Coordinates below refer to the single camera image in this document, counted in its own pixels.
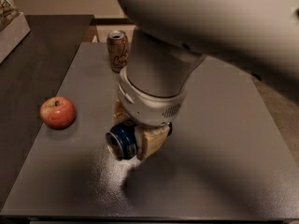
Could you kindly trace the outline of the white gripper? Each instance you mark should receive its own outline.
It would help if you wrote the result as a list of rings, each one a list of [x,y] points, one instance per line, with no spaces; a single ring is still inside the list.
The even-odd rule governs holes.
[[[122,68],[117,94],[119,100],[115,103],[113,113],[115,125],[131,118],[139,125],[156,127],[135,127],[136,156],[140,161],[144,161],[164,144],[170,132],[170,126],[165,124],[178,116],[187,91],[174,97],[148,95],[133,86],[128,79],[127,68]]]

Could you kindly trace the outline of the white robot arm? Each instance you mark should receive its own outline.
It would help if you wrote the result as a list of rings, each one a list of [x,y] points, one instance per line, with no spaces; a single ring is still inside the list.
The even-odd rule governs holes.
[[[192,71],[209,55],[299,96],[299,0],[118,0],[135,24],[119,104],[137,126],[136,155],[160,149]]]

